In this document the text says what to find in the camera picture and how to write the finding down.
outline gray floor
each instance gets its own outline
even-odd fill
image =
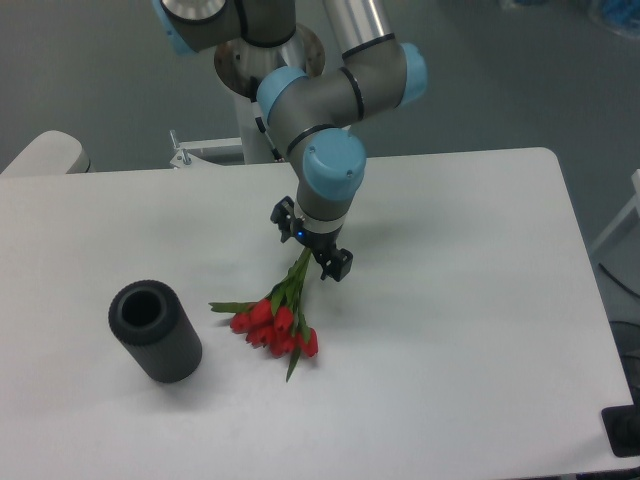
[[[387,0],[430,65],[425,99],[354,127],[371,156],[544,146],[559,157],[587,243],[640,168],[640,41],[592,24],[578,0],[503,12],[497,0]],[[319,0],[300,21],[339,55]],[[163,168],[168,131],[237,135],[213,52],[178,58],[147,0],[8,0],[0,7],[0,170],[34,137],[78,138],[99,171]],[[640,290],[640,235],[607,264]],[[598,277],[611,318],[640,306]]]

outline tulip bouquet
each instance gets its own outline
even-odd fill
[[[311,259],[305,248],[289,269],[287,276],[258,302],[210,303],[216,313],[232,313],[231,330],[246,334],[254,348],[269,348],[275,358],[291,355],[287,382],[301,355],[314,357],[318,353],[318,336],[309,328],[302,311],[302,289]]]

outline black cylinder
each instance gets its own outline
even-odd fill
[[[173,383],[193,373],[202,344],[178,296],[155,280],[123,288],[111,302],[109,327],[152,379]]]

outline black cable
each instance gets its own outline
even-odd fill
[[[633,290],[631,290],[629,287],[627,287],[624,283],[622,283],[620,280],[618,280],[613,273],[611,273],[609,270],[607,270],[607,267],[605,267],[603,264],[599,263],[598,267],[600,267],[600,270],[602,270],[602,272],[609,277],[609,279],[615,283],[616,285],[618,285],[621,289],[623,289],[625,292],[627,292],[629,295],[631,295],[633,298],[637,298],[638,300],[640,300],[640,293],[637,293]]]

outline metal frame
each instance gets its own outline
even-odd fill
[[[589,247],[589,257],[598,263],[640,224],[640,170],[631,177],[635,195],[622,207]]]

